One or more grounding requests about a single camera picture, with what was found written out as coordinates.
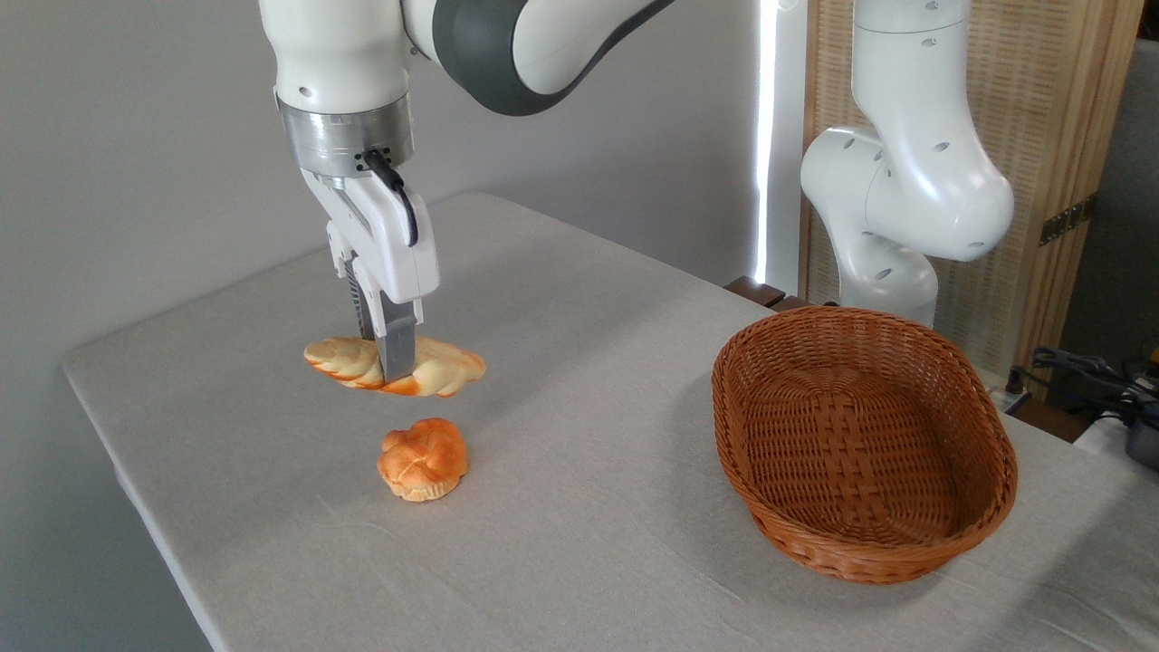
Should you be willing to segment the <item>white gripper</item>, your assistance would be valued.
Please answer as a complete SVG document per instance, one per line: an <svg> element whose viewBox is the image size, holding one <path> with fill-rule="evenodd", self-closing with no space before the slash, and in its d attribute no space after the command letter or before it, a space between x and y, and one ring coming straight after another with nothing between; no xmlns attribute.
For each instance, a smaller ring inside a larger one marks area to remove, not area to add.
<svg viewBox="0 0 1159 652"><path fill-rule="evenodd" d="M439 285L432 226L424 202L377 175L326 177L302 169L302 180L330 215L327 234L336 272L349 284L359 334L376 340L386 383L410 376L417 365L417 302ZM374 308L382 308L377 337Z"/></svg>

